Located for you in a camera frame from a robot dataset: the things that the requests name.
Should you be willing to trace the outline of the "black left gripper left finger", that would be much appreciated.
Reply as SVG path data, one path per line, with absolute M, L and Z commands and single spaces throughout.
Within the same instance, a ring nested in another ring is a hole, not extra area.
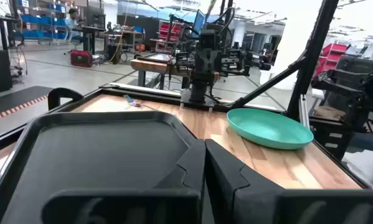
M 151 189 L 66 190 L 42 208 L 43 224 L 200 224 L 205 142 L 196 139 Z

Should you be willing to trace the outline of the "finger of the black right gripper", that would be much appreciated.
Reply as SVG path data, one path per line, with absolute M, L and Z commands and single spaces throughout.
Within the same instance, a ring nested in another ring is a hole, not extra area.
M 208 51 L 198 51 L 195 55 L 194 80 L 196 82 L 207 82 L 207 74 L 205 71 L 207 53 Z
M 213 82 L 216 82 L 219 79 L 219 72 L 221 69 L 221 51 L 210 51 L 207 54 L 208 67 L 210 73 L 213 74 Z

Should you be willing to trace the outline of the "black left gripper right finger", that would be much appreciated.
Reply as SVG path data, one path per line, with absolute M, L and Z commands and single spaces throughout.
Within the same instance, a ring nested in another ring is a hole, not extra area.
M 284 189 L 205 140 L 214 203 L 231 224 L 373 224 L 373 190 Z

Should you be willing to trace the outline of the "teal plate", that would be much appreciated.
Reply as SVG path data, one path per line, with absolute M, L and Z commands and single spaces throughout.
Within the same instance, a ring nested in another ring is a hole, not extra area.
M 301 149 L 314 139 L 313 133 L 301 123 L 266 110 L 230 110 L 227 121 L 241 137 L 274 149 Z

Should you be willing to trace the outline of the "multicoloured cutlery piece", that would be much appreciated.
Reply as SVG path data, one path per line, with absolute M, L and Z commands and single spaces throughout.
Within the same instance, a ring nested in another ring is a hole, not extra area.
M 137 103 L 135 100 L 133 100 L 129 95 L 124 95 L 123 96 L 124 99 L 131 105 L 131 106 L 134 106 L 134 107 L 140 107 L 141 105 L 139 103 Z

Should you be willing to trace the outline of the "black plastic tray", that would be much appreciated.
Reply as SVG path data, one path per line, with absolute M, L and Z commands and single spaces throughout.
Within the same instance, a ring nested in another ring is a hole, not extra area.
M 196 139 L 160 111 L 40 116 L 0 172 L 0 224 L 43 224 L 45 203 L 66 190 L 151 189 Z

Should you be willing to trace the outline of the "blue-lit monitor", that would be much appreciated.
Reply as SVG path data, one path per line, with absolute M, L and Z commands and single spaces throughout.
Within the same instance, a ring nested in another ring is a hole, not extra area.
M 198 38 L 201 30 L 202 30 L 202 27 L 204 25 L 204 22 L 205 22 L 205 14 L 201 11 L 201 10 L 197 10 L 197 13 L 196 13 L 196 17 L 195 17 L 195 20 L 194 20 L 194 24 L 192 26 L 193 28 L 193 31 L 191 33 L 192 37 L 193 38 Z

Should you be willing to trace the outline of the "rack with red bins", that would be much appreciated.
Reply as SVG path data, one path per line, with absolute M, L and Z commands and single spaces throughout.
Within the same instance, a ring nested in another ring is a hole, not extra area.
M 346 53 L 347 46 L 342 44 L 328 44 L 318 58 L 313 76 L 317 77 L 323 72 L 336 68 L 340 58 Z
M 175 44 L 179 41 L 183 23 L 160 20 L 156 51 L 160 53 L 170 53 Z

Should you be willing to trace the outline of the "wooden background table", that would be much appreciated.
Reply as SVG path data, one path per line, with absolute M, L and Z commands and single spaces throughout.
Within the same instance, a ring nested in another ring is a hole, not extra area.
M 138 72 L 137 86 L 152 88 L 153 86 L 159 84 L 159 89 L 164 88 L 165 76 L 168 76 L 168 87 L 171 84 L 171 77 L 178 76 L 181 77 L 181 89 L 189 88 L 190 86 L 190 76 L 195 68 L 195 60 L 181 56 L 181 59 L 177 62 L 175 58 L 169 60 L 159 60 L 153 58 L 153 56 L 158 56 L 157 54 L 152 54 L 149 57 L 142 57 L 138 54 L 135 58 L 130 61 L 131 67 Z M 146 84 L 146 73 L 158 73 L 157 77 L 153 77 L 151 81 Z

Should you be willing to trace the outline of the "black drawer unit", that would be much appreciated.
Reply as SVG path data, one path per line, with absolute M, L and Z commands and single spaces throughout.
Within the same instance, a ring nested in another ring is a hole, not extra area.
M 337 160 L 341 160 L 354 135 L 353 130 L 341 121 L 324 118 L 309 118 L 315 140 Z

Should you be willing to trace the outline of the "person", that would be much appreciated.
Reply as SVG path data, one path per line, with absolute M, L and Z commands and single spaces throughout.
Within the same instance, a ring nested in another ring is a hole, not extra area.
M 78 12 L 74 8 L 70 8 L 68 10 L 69 17 L 65 19 L 65 25 L 67 26 L 68 30 L 68 40 L 79 40 L 81 41 L 82 36 L 79 31 L 75 30 L 77 28 L 77 15 Z

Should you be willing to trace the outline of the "shelf with blue bins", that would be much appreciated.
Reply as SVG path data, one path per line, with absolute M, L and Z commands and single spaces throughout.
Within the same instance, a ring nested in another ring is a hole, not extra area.
M 67 38 L 65 18 L 70 9 L 65 0 L 16 0 L 20 30 L 26 40 L 48 42 Z

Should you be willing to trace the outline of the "black mat with orange stripe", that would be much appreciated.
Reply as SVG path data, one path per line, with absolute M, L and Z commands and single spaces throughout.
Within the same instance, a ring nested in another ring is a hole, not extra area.
M 52 88 L 32 86 L 0 96 L 0 119 L 47 99 Z

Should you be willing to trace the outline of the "black table frame post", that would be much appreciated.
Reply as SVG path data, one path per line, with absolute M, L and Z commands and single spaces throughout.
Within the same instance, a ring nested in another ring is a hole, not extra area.
M 309 82 L 311 81 L 314 63 L 317 61 L 321 47 L 324 44 L 327 31 L 333 19 L 333 15 L 338 6 L 339 0 L 323 0 L 319 8 L 318 16 L 313 27 L 313 31 L 307 41 L 306 48 L 296 61 L 288 68 L 277 74 L 274 78 L 249 93 L 247 96 L 233 102 L 229 108 L 236 109 L 244 107 L 249 101 L 258 97 L 268 89 L 274 87 L 293 73 L 297 72 L 297 81 L 292 92 L 285 116 L 296 121 L 308 119 L 309 116 L 302 110 L 301 97 L 306 94 Z

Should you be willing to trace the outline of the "black curved bracket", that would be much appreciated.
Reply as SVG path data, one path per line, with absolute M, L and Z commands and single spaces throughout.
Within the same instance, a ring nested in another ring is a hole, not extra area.
M 83 95 L 68 88 L 55 88 L 48 94 L 48 109 L 52 110 L 60 106 L 62 98 L 70 98 L 72 101 L 79 101 L 83 99 Z

